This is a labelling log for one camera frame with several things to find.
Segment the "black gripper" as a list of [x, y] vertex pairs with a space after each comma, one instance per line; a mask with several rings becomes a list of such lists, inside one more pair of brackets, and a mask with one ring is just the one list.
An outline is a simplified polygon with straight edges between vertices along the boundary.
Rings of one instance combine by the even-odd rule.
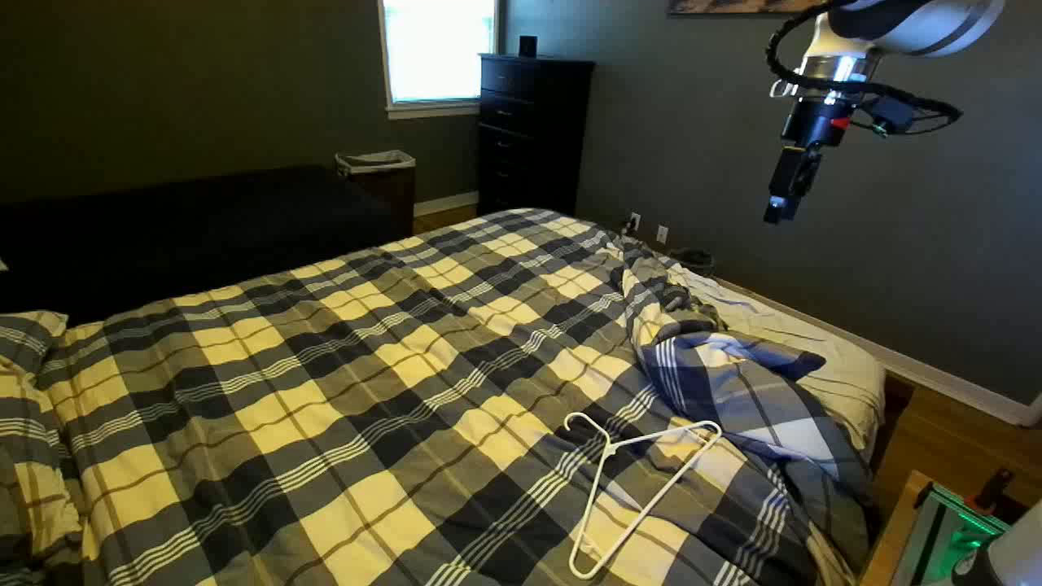
[[770, 178], [764, 220], [780, 224], [799, 216], [828, 147], [836, 147], [853, 124], [853, 97], [835, 89], [804, 89], [796, 82], [776, 82], [773, 101], [790, 97], [790, 112], [780, 124], [780, 156]]

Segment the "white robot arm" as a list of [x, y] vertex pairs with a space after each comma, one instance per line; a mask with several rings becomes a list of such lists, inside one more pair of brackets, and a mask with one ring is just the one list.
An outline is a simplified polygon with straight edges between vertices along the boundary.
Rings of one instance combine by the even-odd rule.
[[930, 135], [960, 118], [937, 97], [872, 82], [882, 56], [955, 56], [983, 38], [1005, 0], [825, 0], [786, 18], [764, 61], [773, 97], [796, 109], [780, 127], [780, 156], [770, 178], [764, 220], [799, 216], [828, 147], [859, 124], [879, 137]]

